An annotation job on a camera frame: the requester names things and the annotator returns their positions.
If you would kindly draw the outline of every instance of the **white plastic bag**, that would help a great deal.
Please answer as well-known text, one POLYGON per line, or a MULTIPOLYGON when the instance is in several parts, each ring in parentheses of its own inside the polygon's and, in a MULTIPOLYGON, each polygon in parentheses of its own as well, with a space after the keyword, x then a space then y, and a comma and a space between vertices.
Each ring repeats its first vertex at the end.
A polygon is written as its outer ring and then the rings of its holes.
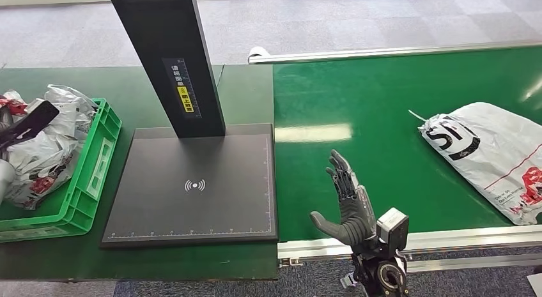
POLYGON ((80 142, 84 142, 92 125, 92 119, 98 105, 92 99, 69 86, 49 84, 47 88, 49 90, 43 95, 43 98, 61 110, 59 116, 67 114, 68 111, 73 109, 63 110, 60 108, 61 105, 75 105, 75 130, 72 136, 75 136, 80 142))
POLYGON ((542 212, 542 126, 489 103, 429 118, 419 131, 516 225, 542 212))
POLYGON ((15 180, 4 200, 24 209, 35 209, 40 199, 72 177, 79 157, 77 139, 40 132, 26 142, 8 147, 15 180))
MULTIPOLYGON (((47 194, 72 177, 97 108, 96 103, 73 88, 47 87, 44 98, 59 114, 35 138, 7 148, 7 161, 15 169, 15 179, 7 187, 4 200, 24 209, 36 209, 47 194)), ((14 91, 8 93, 13 98, 18 96, 14 91)), ((27 112, 42 101, 31 102, 27 112)))

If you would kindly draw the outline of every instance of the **metal bracket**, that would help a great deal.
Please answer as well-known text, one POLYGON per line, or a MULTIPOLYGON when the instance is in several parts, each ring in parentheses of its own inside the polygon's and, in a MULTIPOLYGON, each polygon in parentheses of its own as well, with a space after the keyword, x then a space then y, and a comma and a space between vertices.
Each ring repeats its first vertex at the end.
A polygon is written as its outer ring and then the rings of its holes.
POLYGON ((279 259, 279 268, 287 266, 303 266, 303 262, 298 257, 291 257, 287 259, 279 259))

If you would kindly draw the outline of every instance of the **red stripe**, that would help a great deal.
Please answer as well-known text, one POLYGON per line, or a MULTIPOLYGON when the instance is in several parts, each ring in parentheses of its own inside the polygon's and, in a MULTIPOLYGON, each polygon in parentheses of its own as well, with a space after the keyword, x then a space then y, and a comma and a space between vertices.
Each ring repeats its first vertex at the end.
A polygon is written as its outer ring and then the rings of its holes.
POLYGON ((513 171, 515 171, 519 166, 523 165, 523 163, 525 163, 526 160, 528 160, 530 157, 532 157, 532 155, 533 155, 534 153, 536 153, 536 151, 537 151, 538 148, 540 148, 540 147, 542 147, 542 144, 538 145, 538 147, 537 147, 531 154, 529 154, 528 157, 524 158, 523 161, 522 161, 521 163, 519 163, 519 165, 517 165, 516 167, 510 169, 510 171, 509 171, 507 174, 505 174, 504 176, 500 177, 499 179, 497 179, 495 182, 493 182, 492 184, 488 185, 487 187, 484 187, 484 189, 487 190, 490 186, 492 186, 492 185, 494 185, 495 183, 499 182, 500 180, 502 180, 502 179, 504 179, 504 178, 510 176, 510 174, 511 174, 513 171))

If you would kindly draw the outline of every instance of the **black pole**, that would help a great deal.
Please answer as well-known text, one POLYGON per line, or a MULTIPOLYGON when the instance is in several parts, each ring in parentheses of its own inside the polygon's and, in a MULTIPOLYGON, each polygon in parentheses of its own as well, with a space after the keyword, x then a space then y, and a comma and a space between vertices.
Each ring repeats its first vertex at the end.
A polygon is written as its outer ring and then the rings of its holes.
POLYGON ((111 2, 177 136, 224 136, 196 0, 111 2))

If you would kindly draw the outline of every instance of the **wireless charging symbol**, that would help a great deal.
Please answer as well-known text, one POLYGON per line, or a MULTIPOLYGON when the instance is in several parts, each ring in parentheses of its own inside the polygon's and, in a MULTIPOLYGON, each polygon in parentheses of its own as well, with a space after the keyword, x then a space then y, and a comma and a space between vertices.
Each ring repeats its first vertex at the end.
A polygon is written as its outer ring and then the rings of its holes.
POLYGON ((185 190, 187 192, 190 192, 190 190, 198 189, 200 192, 202 192, 205 189, 205 180, 201 180, 199 182, 192 182, 190 180, 187 180, 185 183, 185 190))

